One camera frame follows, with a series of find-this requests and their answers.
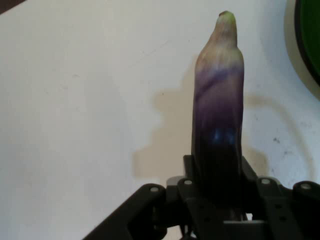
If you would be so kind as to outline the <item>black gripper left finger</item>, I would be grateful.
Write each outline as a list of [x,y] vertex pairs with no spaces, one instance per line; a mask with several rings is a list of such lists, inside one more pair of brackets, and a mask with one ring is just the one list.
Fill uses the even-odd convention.
[[167,185],[141,186],[96,226],[86,240],[162,240],[178,226],[181,239],[198,240],[193,203],[198,197],[192,155],[183,157],[185,174],[171,177]]

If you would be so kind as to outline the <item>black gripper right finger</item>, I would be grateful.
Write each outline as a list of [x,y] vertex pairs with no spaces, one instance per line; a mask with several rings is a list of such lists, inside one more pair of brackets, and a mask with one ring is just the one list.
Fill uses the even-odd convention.
[[318,240],[320,238],[320,185],[300,181],[284,187],[276,178],[258,176],[242,158],[242,204],[254,220],[266,225],[269,240]]

